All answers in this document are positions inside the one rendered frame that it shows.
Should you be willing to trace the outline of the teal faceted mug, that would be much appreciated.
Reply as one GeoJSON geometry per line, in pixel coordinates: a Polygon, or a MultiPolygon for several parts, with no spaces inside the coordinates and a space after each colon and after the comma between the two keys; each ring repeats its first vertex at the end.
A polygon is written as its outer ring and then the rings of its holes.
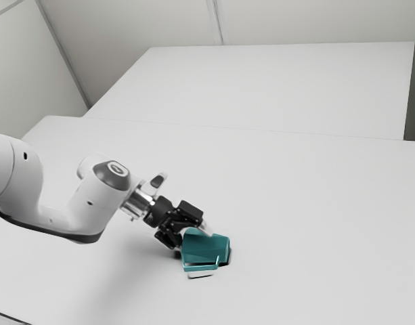
{"type": "Polygon", "coordinates": [[[189,228],[183,235],[180,253],[189,279],[212,276],[230,263],[230,239],[219,234],[207,236],[196,228],[189,228]]]}

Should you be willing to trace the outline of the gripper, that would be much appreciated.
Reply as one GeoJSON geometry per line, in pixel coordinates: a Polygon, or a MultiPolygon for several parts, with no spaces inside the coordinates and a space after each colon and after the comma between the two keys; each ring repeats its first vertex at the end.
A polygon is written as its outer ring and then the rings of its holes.
{"type": "Polygon", "coordinates": [[[182,230],[196,228],[208,237],[213,235],[213,230],[204,220],[203,215],[202,210],[187,201],[182,200],[177,208],[174,208],[169,199],[159,196],[143,221],[151,228],[157,228],[154,234],[155,239],[172,250],[174,258],[180,258],[183,242],[183,236],[180,233],[182,230]]]}

